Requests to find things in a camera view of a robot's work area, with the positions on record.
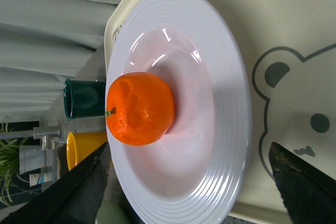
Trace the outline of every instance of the peeled orange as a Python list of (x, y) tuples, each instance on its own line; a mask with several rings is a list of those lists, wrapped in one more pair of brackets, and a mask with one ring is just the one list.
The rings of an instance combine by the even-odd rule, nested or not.
[(148, 72), (127, 73), (109, 88), (106, 124), (112, 135), (129, 145), (159, 140), (174, 121), (174, 99), (170, 87)]

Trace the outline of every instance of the cup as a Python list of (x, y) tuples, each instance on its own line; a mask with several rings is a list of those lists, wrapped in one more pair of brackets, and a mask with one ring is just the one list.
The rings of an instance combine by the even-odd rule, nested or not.
[(68, 121), (104, 115), (105, 88), (105, 82), (74, 81), (67, 78), (64, 83), (64, 109)]
[(106, 131), (88, 133), (69, 132), (67, 137), (67, 161), (69, 170), (73, 169), (107, 141)]

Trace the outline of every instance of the bear face print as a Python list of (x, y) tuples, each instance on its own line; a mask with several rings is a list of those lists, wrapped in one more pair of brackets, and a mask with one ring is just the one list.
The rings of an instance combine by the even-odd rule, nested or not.
[(266, 101), (259, 156), (269, 176), (277, 142), (336, 179), (336, 44), (306, 57), (273, 48), (256, 62), (252, 81)]

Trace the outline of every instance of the curtain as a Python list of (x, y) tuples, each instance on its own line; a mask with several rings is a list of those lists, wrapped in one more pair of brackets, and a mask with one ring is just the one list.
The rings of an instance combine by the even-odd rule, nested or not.
[(103, 43), (121, 0), (0, 0), (0, 120), (38, 121)]

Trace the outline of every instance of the dark object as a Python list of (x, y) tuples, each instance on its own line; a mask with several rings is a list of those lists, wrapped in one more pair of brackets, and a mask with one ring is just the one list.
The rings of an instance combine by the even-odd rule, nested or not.
[(269, 160), (294, 224), (336, 223), (335, 180), (275, 142)]
[(107, 185), (110, 161), (109, 145), (105, 143), (1, 224), (93, 224)]
[(102, 116), (105, 114), (105, 88), (102, 81), (73, 81), (64, 83), (65, 116), (75, 118)]

